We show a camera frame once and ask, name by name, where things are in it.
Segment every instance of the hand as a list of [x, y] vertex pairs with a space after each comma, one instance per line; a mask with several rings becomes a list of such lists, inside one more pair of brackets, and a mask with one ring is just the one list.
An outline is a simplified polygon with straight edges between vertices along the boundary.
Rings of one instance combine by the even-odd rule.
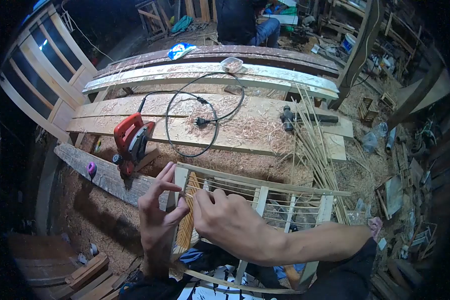
[[138, 198], [141, 244], [145, 252], [155, 251], [162, 254], [163, 247], [168, 242], [168, 233], [190, 212], [183, 197], [180, 197], [178, 206], [170, 213], [159, 208], [158, 197], [164, 191], [173, 193], [182, 190], [181, 187], [172, 183], [176, 166], [173, 162], [169, 162], [155, 178], [145, 195]]
[[222, 189], [213, 196], [204, 189], [193, 195], [193, 219], [197, 232], [236, 258], [260, 266], [275, 266], [285, 245], [283, 232], [267, 225], [242, 196], [225, 195]]

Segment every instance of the plastic bag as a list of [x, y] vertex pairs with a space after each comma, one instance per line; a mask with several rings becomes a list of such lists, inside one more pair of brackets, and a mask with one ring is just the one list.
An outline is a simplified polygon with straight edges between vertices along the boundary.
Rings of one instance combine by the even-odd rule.
[[196, 45], [187, 44], [187, 43], [178, 43], [174, 45], [169, 51], [168, 51], [168, 57], [171, 60], [179, 59], [180, 57], [184, 56], [185, 54], [189, 53], [190, 51], [197, 49]]
[[382, 122], [373, 127], [366, 135], [362, 137], [362, 149], [366, 153], [372, 153], [378, 145], [378, 138], [387, 135], [387, 123]]

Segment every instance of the power cord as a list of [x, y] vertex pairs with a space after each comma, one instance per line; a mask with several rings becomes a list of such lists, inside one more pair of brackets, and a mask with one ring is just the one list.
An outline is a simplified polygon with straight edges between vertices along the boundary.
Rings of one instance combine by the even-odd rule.
[[[229, 113], [227, 113], [226, 115], [224, 115], [224, 116], [222, 116], [222, 117], [217, 117], [217, 113], [216, 113], [216, 111], [215, 111], [214, 106], [213, 106], [210, 102], [208, 102], [206, 99], [204, 99], [204, 98], [202, 98], [202, 97], [199, 97], [199, 96], [197, 96], [197, 95], [195, 95], [195, 94], [188, 93], [188, 92], [183, 92], [183, 91], [182, 91], [184, 88], [188, 87], [189, 85], [191, 85], [192, 83], [196, 82], [197, 80], [200, 80], [200, 79], [202, 79], [202, 78], [209, 77], [209, 76], [212, 76], [212, 75], [218, 75], [218, 74], [220, 74], [220, 75], [225, 74], [225, 75], [232, 76], [232, 77], [240, 84], [240, 87], [242, 88], [242, 95], [241, 95], [240, 101], [238, 102], [238, 104], [236, 105], [236, 107], [235, 107], [233, 110], [231, 110]], [[213, 72], [213, 73], [205, 74], [205, 75], [203, 75], [203, 76], [200, 76], [200, 77], [198, 77], [198, 78], [196, 78], [196, 79], [190, 81], [189, 83], [187, 83], [186, 85], [184, 85], [183, 87], [181, 87], [179, 90], [172, 90], [172, 91], [153, 91], [153, 92], [150, 92], [150, 93], [146, 94], [146, 95], [144, 96], [144, 98], [142, 99], [140, 106], [138, 107], [138, 112], [142, 112], [142, 109], [144, 108], [145, 100], [147, 99], [147, 97], [148, 97], [149, 95], [157, 94], [157, 93], [172, 93], [172, 92], [174, 92], [175, 94], [173, 95], [173, 97], [172, 97], [172, 98], [170, 99], [170, 101], [168, 102], [168, 106], [167, 106], [166, 112], [165, 112], [165, 132], [166, 132], [166, 137], [167, 137], [168, 143], [170, 143], [170, 146], [172, 147], [172, 149], [173, 149], [176, 153], [178, 153], [178, 154], [180, 154], [181, 156], [184, 156], [184, 157], [186, 157], [186, 158], [196, 158], [197, 156], [202, 155], [202, 154], [205, 153], [208, 149], [210, 149], [210, 147], [212, 147], [213, 144], [215, 143], [215, 140], [216, 140], [217, 135], [218, 135], [218, 121], [223, 120], [223, 119], [225, 119], [225, 118], [231, 116], [232, 114], [234, 114], [234, 113], [239, 109], [239, 107], [242, 105], [243, 99], [245, 99], [245, 87], [243, 86], [242, 82], [240, 82], [240, 79], [239, 79], [236, 75], [233, 75], [233, 74], [230, 74], [230, 73], [225, 73], [225, 72]], [[194, 97], [194, 98], [195, 98], [198, 102], [200, 102], [201, 104], [210, 106], [210, 109], [211, 109], [211, 111], [212, 111], [212, 113], [213, 113], [213, 119], [206, 119], [206, 118], [203, 118], [203, 117], [197, 117], [196, 120], [195, 120], [195, 122], [194, 122], [194, 124], [197, 125], [198, 127], [204, 127], [204, 126], [206, 126], [206, 125], [209, 124], [209, 123], [215, 122], [215, 130], [214, 130], [214, 132], [213, 132], [213, 137], [212, 137], [212, 139], [211, 139], [211, 142], [210, 142], [210, 143], [209, 143], [209, 144], [208, 144], [208, 145], [207, 145], [200, 153], [198, 153], [198, 154], [184, 154], [184, 153], [181, 153], [181, 152], [175, 147], [174, 143], [173, 143], [172, 140], [170, 139], [170, 133], [169, 133], [169, 131], [168, 131], [168, 118], [169, 118], [170, 116], [168, 115], [168, 113], [169, 113], [169, 111], [170, 111], [170, 108], [172, 107], [173, 101], [175, 100], [175, 98], [177, 97], [178, 94], [187, 94], [187, 95], [190, 95], [190, 96]]]

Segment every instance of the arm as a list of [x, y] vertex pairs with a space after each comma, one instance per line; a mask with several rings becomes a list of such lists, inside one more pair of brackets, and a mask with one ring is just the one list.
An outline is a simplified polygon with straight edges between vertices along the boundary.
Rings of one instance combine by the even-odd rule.
[[143, 273], [157, 279], [168, 279], [170, 260], [170, 235], [180, 220], [190, 211], [185, 199], [180, 197], [178, 206], [170, 213], [159, 208], [158, 197], [164, 191], [180, 192], [172, 183], [176, 165], [169, 162], [158, 174], [145, 195], [138, 199], [140, 237], [143, 247]]
[[354, 255], [370, 238], [366, 226], [328, 222], [312, 229], [284, 233], [267, 225], [245, 198], [216, 189], [210, 197], [193, 196], [195, 228], [199, 234], [235, 257], [260, 266], [312, 261], [340, 261]]

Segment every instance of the white bucket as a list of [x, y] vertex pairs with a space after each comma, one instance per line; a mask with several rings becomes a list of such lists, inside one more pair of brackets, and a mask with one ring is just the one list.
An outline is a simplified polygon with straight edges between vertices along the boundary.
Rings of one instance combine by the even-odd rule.
[[353, 46], [355, 46], [355, 43], [357, 42], [357, 39], [353, 36], [351, 33], [345, 34], [345, 38], [342, 42], [342, 48], [345, 49], [347, 54], [352, 53]]

